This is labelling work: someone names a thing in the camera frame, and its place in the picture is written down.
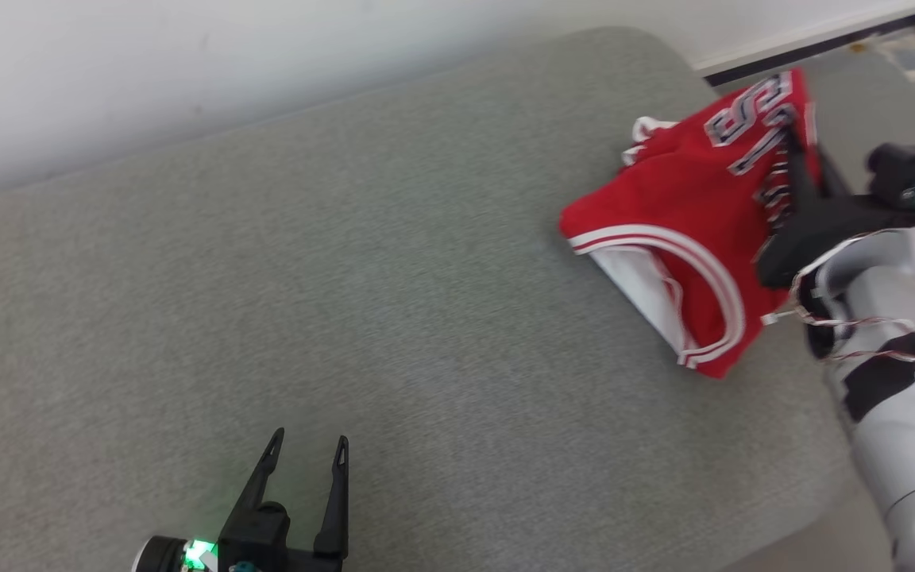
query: black baseboard strip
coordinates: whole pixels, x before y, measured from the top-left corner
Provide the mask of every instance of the black baseboard strip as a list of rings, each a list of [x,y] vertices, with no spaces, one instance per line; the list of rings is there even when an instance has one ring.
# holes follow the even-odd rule
[[[705,81],[711,83],[712,87],[721,86],[721,84],[733,81],[734,79],[756,75],[756,73],[765,72],[772,68],[780,68],[780,66],[783,65],[789,65],[793,62],[816,56],[817,54],[823,54],[828,50],[841,48],[846,44],[859,42],[867,39],[867,37],[874,36],[875,33],[896,32],[898,29],[911,28],[911,26],[915,26],[915,14],[896,19],[896,21],[879,23],[879,25],[857,30],[857,32],[844,33],[843,36],[833,37],[831,40],[825,40],[824,42],[818,42],[817,44],[811,44],[810,46],[803,48],[796,48],[796,50],[750,62],[738,66],[737,68],[713,73],[712,75],[705,76]]]

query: white wall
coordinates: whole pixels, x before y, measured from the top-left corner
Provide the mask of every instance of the white wall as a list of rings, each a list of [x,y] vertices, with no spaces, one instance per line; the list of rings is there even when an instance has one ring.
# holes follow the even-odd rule
[[[0,189],[597,25],[650,30],[709,73],[908,14],[915,0],[0,0]]]

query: basketball jersey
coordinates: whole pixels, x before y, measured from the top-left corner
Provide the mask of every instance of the basketball jersey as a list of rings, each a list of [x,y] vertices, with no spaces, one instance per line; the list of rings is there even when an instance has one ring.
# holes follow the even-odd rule
[[[791,129],[818,177],[813,103],[799,70],[735,91],[679,123],[635,123],[610,184],[571,203],[560,231],[588,254],[673,347],[723,377],[786,300],[755,258],[790,211]]]

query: green light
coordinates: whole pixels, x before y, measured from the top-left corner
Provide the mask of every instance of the green light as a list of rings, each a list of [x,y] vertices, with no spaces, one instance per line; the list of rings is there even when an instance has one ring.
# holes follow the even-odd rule
[[[190,570],[206,570],[206,566],[200,561],[200,557],[203,556],[203,553],[206,553],[206,551],[213,551],[215,554],[218,553],[218,551],[214,549],[213,543],[204,543],[203,540],[193,540],[193,544],[190,544],[186,549],[186,556],[182,558],[183,564]]]

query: gray floor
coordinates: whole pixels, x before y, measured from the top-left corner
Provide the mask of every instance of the gray floor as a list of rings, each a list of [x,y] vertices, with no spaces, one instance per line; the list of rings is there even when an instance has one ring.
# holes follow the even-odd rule
[[[876,145],[915,142],[913,30],[838,48],[798,65],[817,100],[821,144],[854,189],[867,184],[864,158]],[[733,81],[718,90],[726,94],[759,77]],[[724,572],[880,572],[892,569],[889,550],[878,511],[861,489],[810,528]]]

